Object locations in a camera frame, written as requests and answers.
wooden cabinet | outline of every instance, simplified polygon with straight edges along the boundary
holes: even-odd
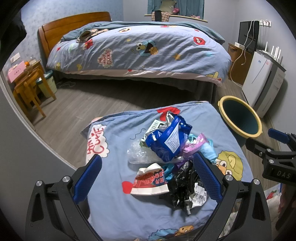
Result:
[[[234,46],[233,44],[228,43],[228,54],[231,57],[232,65],[234,61],[241,55],[242,51],[243,51],[242,49]],[[232,68],[232,65],[230,66],[230,69],[228,72],[228,78],[231,80],[230,70],[232,68],[232,71],[231,71],[232,80],[238,84],[243,85],[247,77],[249,68],[251,66],[252,59],[253,59],[253,54],[250,54],[249,52],[246,51],[246,63],[242,65],[245,62],[244,53],[243,53],[242,56],[235,62],[233,68]]]

black plastic bag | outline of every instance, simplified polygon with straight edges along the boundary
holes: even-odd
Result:
[[[195,183],[201,183],[201,180],[195,171],[192,160],[189,160],[168,182],[170,192],[160,195],[160,198],[166,200],[174,208],[181,208],[186,211],[185,200],[188,200],[189,196],[194,193]]]

blue gripper pad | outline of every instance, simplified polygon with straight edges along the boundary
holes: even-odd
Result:
[[[74,187],[73,201],[76,203],[76,205],[86,199],[87,194],[89,193],[89,190],[91,189],[101,169],[102,158],[97,155]]]
[[[222,201],[221,185],[200,154],[193,155],[193,165],[209,196],[219,204]]]
[[[268,130],[268,136],[284,144],[288,144],[290,142],[290,138],[286,133],[280,132],[272,128]]]

cushion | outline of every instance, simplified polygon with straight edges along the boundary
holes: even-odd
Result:
[[[162,12],[173,12],[175,3],[176,2],[172,0],[162,1],[159,10]]]
[[[204,133],[213,140],[218,154],[219,169],[223,174],[231,171],[238,180],[250,182],[253,175],[241,148],[222,120],[208,102],[188,102],[151,110],[126,111],[94,120],[83,130],[88,140],[88,161],[94,153],[102,157],[102,170],[89,194],[91,224],[105,241],[157,241],[192,240],[195,230],[203,226],[217,203],[210,197],[201,207],[187,216],[181,209],[172,210],[158,196],[133,196],[131,187],[140,167],[131,164],[127,150],[143,137],[154,120],[164,120],[168,111],[179,113],[192,125],[191,133]]]

big bird print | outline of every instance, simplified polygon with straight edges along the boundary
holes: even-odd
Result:
[[[232,175],[237,181],[242,179],[243,165],[240,157],[232,151],[222,151],[216,159],[216,166],[225,174]]]

